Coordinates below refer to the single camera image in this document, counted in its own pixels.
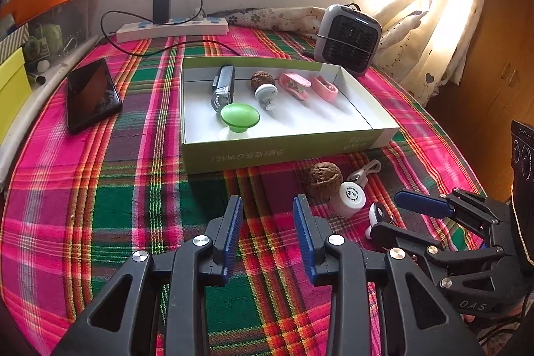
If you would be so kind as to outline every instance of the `space heater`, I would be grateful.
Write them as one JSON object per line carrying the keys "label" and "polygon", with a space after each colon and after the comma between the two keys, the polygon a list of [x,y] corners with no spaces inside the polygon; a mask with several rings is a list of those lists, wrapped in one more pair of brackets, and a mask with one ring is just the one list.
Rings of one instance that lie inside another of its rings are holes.
{"label": "space heater", "polygon": [[313,58],[340,65],[355,76],[363,75],[381,36],[382,26],[374,18],[345,5],[331,5],[319,27]]}

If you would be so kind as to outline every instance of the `striped box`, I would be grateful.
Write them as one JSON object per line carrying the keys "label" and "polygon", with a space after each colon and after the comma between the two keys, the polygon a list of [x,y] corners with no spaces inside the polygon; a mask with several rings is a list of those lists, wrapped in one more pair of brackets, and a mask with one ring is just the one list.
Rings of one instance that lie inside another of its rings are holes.
{"label": "striped box", "polygon": [[15,32],[8,35],[4,40],[0,41],[0,64],[7,58],[14,54],[17,49],[25,45],[30,38],[28,25],[25,24],[18,28]]}

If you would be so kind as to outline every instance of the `smartphone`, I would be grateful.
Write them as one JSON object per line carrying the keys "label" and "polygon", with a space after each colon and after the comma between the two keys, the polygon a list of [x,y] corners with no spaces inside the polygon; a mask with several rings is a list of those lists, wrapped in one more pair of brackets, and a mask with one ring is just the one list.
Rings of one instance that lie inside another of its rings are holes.
{"label": "smartphone", "polygon": [[67,129],[76,134],[122,110],[105,59],[71,71],[67,76]]}

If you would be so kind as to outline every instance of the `pink plaid tablecloth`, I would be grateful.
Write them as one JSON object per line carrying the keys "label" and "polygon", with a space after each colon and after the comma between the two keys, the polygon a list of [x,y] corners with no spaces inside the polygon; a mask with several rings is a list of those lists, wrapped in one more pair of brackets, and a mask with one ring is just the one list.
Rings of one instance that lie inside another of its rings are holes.
{"label": "pink plaid tablecloth", "polygon": [[[123,46],[152,51],[181,38]],[[312,50],[312,42],[292,34],[239,27],[210,38],[245,56],[300,59],[303,49]],[[51,353],[132,252],[176,249],[221,216],[229,195],[243,198],[245,215],[236,272],[227,287],[207,292],[212,354],[324,354],[330,288],[314,288],[306,278],[292,217],[293,197],[303,192],[306,171],[318,161],[335,163],[344,176],[372,159],[382,162],[381,173],[371,175],[365,189],[365,209],[352,219],[311,202],[313,212],[346,238],[371,248],[364,236],[367,211],[380,201],[398,225],[430,234],[451,249],[479,243],[449,220],[396,208],[392,198],[402,188],[445,193],[481,187],[439,125],[373,69],[359,80],[401,126],[387,147],[187,176],[178,121],[181,59],[221,54],[229,53],[207,42],[142,59],[110,45],[97,47],[84,63],[107,59],[124,110],[77,136],[65,127],[65,85],[50,98],[13,172],[0,236],[2,297],[41,354]],[[373,349],[379,354],[372,288],[369,300]]]}

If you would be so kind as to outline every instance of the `power strip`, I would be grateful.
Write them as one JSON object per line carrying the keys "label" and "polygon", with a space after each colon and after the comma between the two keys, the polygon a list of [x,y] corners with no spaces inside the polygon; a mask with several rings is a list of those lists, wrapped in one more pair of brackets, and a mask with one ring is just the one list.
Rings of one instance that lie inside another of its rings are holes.
{"label": "power strip", "polygon": [[[184,18],[170,21],[183,22]],[[226,35],[228,22],[222,17],[200,18],[181,25],[154,25],[151,22],[127,23],[117,31],[117,42],[125,43],[148,38],[179,37],[181,35]]]}

